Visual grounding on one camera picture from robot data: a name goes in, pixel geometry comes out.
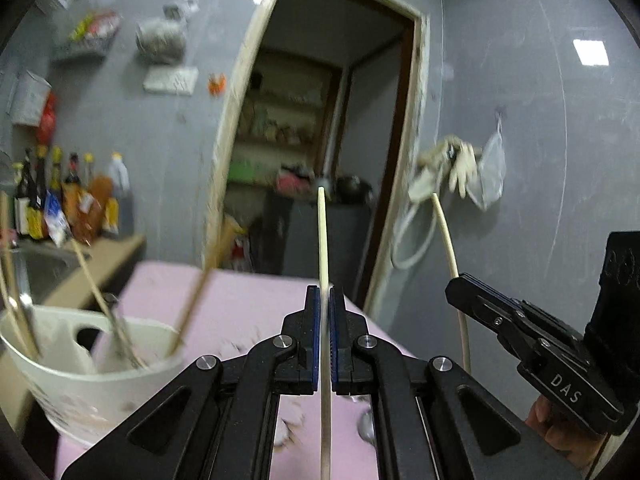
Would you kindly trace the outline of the person's right hand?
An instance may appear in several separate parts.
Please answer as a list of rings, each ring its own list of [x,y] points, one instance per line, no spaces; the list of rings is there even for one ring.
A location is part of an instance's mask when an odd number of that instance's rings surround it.
[[[604,442],[603,436],[579,425],[545,396],[532,404],[525,423],[578,469],[593,463]]]

